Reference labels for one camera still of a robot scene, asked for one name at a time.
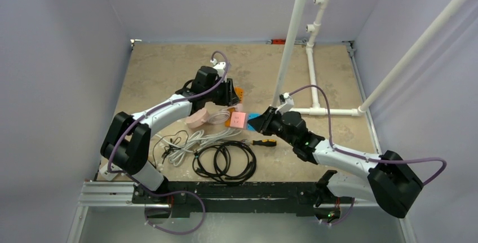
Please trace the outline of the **pink cube power socket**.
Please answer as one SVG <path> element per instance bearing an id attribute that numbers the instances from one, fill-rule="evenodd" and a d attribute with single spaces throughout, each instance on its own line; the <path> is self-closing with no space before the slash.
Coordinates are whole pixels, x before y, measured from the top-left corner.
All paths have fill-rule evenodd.
<path id="1" fill-rule="evenodd" d="M 245 112 L 232 112 L 229 120 L 229 127 L 235 129 L 247 129 L 249 115 Z"/>

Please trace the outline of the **orange power strip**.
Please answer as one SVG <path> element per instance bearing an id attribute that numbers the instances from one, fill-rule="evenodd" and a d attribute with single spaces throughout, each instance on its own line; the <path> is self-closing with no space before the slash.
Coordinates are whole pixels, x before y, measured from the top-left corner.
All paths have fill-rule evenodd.
<path id="1" fill-rule="evenodd" d="M 240 100 L 240 103 L 243 103 L 243 99 L 244 99 L 244 90 L 240 87 L 235 87 L 234 88 L 234 91 L 236 93 L 236 95 L 238 96 L 239 100 Z"/>

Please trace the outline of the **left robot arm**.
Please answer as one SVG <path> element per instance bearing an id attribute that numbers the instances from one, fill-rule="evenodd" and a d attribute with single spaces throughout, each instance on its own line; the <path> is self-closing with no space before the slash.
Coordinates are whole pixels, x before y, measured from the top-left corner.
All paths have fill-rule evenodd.
<path id="1" fill-rule="evenodd" d="M 100 154 L 146 188 L 155 203 L 168 195 L 168 179 L 148 160 L 151 138 L 172 123 L 189 117 L 212 102 L 233 106 L 240 98 L 233 80 L 218 69 L 202 66 L 194 79 L 175 91 L 167 100 L 146 111 L 117 113 L 100 148 Z"/>

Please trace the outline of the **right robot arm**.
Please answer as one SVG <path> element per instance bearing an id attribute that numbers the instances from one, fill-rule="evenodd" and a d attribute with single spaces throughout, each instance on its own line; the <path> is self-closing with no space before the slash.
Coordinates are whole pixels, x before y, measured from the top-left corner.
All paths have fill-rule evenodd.
<path id="1" fill-rule="evenodd" d="M 358 198 L 404 218 L 424 187 L 398 153 L 377 155 L 332 146 L 328 139 L 308 130 L 298 112 L 280 113 L 269 107 L 247 123 L 260 134 L 285 141 L 302 161 L 330 168 L 316 183 L 316 206 L 342 197 Z"/>

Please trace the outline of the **blue travel adapter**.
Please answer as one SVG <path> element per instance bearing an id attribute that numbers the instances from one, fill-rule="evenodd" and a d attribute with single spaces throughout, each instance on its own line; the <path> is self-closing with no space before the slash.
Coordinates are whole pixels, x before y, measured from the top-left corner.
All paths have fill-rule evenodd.
<path id="1" fill-rule="evenodd" d="M 255 129 L 249 124 L 249 121 L 260 116 L 259 113 L 249 113 L 246 119 L 246 129 L 249 131 L 255 131 Z"/>

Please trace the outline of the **red clamp at table edge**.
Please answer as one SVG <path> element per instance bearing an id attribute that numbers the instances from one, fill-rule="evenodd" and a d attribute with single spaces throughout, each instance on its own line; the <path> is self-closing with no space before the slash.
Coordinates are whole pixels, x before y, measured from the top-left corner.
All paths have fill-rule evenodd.
<path id="1" fill-rule="evenodd" d="M 286 43 L 286 39 L 269 39 L 266 41 L 267 45 L 284 45 Z"/>

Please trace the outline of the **white power strip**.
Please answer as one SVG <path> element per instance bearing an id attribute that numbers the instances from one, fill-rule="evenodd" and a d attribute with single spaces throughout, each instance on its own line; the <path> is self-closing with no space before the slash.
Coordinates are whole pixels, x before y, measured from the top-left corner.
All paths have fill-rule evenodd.
<path id="1" fill-rule="evenodd" d="M 122 169 L 114 164 L 111 164 L 111 168 L 110 168 L 113 173 L 110 173 L 108 171 L 108 164 L 105 164 L 104 166 L 102 166 L 99 170 L 99 174 L 103 177 L 103 179 L 107 180 L 107 181 L 112 181 L 115 177 L 117 177 L 119 175 L 119 173 L 115 173 L 115 171 L 121 171 Z"/>

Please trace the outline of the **yellow black handled screwdriver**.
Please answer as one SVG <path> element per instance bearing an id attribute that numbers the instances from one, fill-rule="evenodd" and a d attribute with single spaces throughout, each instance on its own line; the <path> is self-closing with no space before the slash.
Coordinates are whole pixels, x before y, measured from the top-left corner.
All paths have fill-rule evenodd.
<path id="1" fill-rule="evenodd" d="M 263 147 L 275 147 L 277 145 L 277 141 L 273 139 L 265 139 L 265 140 L 242 139 L 241 142 L 247 145 L 257 145 L 257 146 L 263 146 Z"/>

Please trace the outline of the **white pvc pipe frame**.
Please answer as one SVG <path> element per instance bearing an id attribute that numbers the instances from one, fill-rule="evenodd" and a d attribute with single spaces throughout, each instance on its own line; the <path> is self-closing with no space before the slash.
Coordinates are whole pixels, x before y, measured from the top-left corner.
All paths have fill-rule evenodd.
<path id="1" fill-rule="evenodd" d="M 306 31 L 310 34 L 308 41 L 305 44 L 305 50 L 308 60 L 310 88 L 312 93 L 312 106 L 310 108 L 293 108 L 291 111 L 299 112 L 310 116 L 362 116 L 366 113 L 372 103 L 378 99 L 378 97 L 388 89 L 392 82 L 398 77 L 398 75 L 404 70 L 406 66 L 418 55 L 418 53 L 425 47 L 426 44 L 434 37 L 444 25 L 455 15 L 458 10 L 463 6 L 466 0 L 451 0 L 446 7 L 437 15 L 434 21 L 427 27 L 427 29 L 420 35 L 416 42 L 407 50 L 403 57 L 397 62 L 392 70 L 386 75 L 378 87 L 372 92 L 372 94 L 364 100 L 364 102 L 354 109 L 330 109 L 320 106 L 318 100 L 318 87 L 315 74 L 315 64 L 313 59 L 313 47 L 315 45 L 315 39 L 321 28 L 321 20 L 324 15 L 324 11 L 327 8 L 330 0 L 314 0 L 314 4 L 319 4 L 320 8 L 317 12 L 316 18 L 312 24 L 308 24 Z"/>

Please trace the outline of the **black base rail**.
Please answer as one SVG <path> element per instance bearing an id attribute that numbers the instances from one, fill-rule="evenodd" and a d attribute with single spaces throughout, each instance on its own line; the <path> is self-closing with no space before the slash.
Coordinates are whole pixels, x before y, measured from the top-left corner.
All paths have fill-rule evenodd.
<path id="1" fill-rule="evenodd" d="M 173 218 L 192 213 L 295 214 L 334 222 L 342 217 L 351 198 L 337 198 L 315 182 L 244 182 L 226 186 L 218 182 L 170 182 L 168 196 L 157 197 L 135 186 L 133 204 L 165 205 Z"/>

